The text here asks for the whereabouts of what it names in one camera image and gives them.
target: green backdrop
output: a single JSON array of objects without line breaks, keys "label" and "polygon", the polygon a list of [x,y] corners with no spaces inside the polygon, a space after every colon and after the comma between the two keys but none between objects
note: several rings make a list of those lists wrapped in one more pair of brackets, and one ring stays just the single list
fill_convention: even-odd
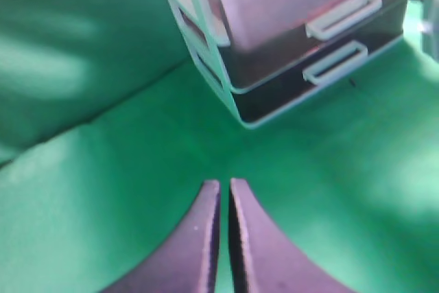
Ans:
[{"label": "green backdrop", "polygon": [[98,291],[169,234],[202,180],[226,191],[232,176],[358,292],[439,292],[439,66],[419,52],[416,4],[405,40],[356,71],[357,87],[341,81],[247,131],[177,65],[165,0],[2,1],[16,6],[0,14],[3,159],[149,82],[0,171],[2,292]]},{"label": "green backdrop", "polygon": [[187,57],[166,0],[0,0],[0,164]]}]

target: green cloth surface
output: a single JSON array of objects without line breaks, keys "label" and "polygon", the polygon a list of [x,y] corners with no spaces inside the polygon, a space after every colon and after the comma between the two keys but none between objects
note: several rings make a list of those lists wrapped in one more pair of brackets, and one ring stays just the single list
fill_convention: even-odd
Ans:
[{"label": "green cloth surface", "polygon": [[0,165],[187,58],[166,0],[0,0]]},{"label": "green cloth surface", "polygon": [[[2,292],[96,292],[171,232],[200,183],[244,177],[288,237],[364,293],[439,292],[439,70],[406,40],[266,126],[187,62],[0,171]],[[218,292],[232,292],[223,195]]]}]

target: green fabric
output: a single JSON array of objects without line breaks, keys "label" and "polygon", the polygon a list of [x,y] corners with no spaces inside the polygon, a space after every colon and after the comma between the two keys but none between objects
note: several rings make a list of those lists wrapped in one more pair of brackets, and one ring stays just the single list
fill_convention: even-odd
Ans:
[{"label": "green fabric", "polygon": [[439,292],[439,70],[407,41],[272,123],[241,128],[186,63],[0,172],[2,292],[95,292],[150,253],[199,184],[247,178],[308,255],[364,293]]},{"label": "green fabric", "polygon": [[187,57],[166,0],[0,0],[0,164]]}]

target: drawer handle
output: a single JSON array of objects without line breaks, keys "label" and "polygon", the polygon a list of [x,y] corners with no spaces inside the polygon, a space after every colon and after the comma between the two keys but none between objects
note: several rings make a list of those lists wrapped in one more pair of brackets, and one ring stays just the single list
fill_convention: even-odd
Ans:
[{"label": "drawer handle", "polygon": [[379,11],[382,0],[346,0],[306,24],[308,37],[328,40]]},{"label": "drawer handle", "polygon": [[303,78],[315,85],[329,84],[364,64],[368,48],[351,41],[303,70]]}]

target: plastic drawer unit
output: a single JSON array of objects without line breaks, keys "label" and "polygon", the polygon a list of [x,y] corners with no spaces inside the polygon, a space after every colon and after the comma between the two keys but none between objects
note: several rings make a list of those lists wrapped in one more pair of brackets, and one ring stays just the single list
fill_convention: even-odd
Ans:
[{"label": "plastic drawer unit", "polygon": [[407,0],[168,0],[189,53],[254,128],[402,34]]}]

